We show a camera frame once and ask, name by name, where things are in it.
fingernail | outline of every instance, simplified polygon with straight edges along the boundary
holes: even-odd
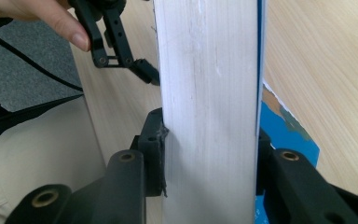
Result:
[[[83,51],[89,50],[89,40],[81,34],[74,34],[72,43]]]

black clamp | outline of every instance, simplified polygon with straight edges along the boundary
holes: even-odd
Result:
[[[273,149],[260,131],[256,194],[264,194],[271,224],[358,223],[358,196],[327,183],[307,158]]]
[[[121,223],[145,224],[145,197],[164,192],[162,109],[150,112],[129,150],[114,154],[104,178],[74,193],[64,185],[47,185],[29,193],[6,224]]]
[[[86,29],[90,43],[92,60],[96,67],[129,68],[145,83],[159,85],[158,70],[146,59],[134,60],[129,42],[121,23],[120,14],[124,10],[126,0],[70,0],[77,18]],[[103,44],[103,37],[96,21],[103,18],[106,26],[104,36],[109,48],[113,48],[115,56],[108,56]]]

clamp jaw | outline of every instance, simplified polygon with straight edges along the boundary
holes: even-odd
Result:
[[[145,83],[159,85],[158,70],[146,59],[134,60],[129,42],[121,23],[120,14],[126,6],[126,0],[70,0],[69,4],[75,9],[78,20],[86,29],[90,43],[91,56],[96,67],[129,68]],[[96,21],[103,18],[106,26],[104,36],[109,48],[115,51],[114,56],[106,53],[103,37]]]

light wooden floor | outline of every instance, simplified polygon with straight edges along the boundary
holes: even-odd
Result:
[[[265,78],[319,145],[319,172],[358,193],[358,1],[268,3]]]

gray carpet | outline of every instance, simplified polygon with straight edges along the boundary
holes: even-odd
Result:
[[[41,21],[13,21],[0,37],[50,73],[80,86],[69,43]],[[9,111],[79,94],[25,63],[0,46],[0,104]]]

